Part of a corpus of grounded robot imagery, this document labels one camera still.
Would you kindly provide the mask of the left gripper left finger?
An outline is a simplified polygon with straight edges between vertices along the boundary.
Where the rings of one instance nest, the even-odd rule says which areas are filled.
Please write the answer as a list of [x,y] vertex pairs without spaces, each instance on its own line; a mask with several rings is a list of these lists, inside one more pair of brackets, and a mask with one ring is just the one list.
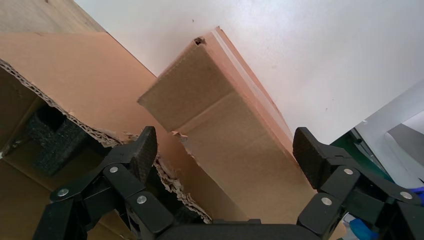
[[157,152],[153,126],[113,148],[94,170],[50,195],[33,238],[85,240],[104,215],[117,211],[136,239],[157,239],[174,225],[174,216],[145,185]]

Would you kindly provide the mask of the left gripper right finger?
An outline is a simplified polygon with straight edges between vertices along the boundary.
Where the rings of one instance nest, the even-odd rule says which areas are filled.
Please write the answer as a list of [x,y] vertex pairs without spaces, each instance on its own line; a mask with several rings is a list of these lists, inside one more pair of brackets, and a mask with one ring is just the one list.
[[345,214],[362,220],[379,240],[421,240],[422,199],[361,167],[346,150],[319,142],[306,127],[293,138],[293,156],[316,195],[297,224],[327,240]]

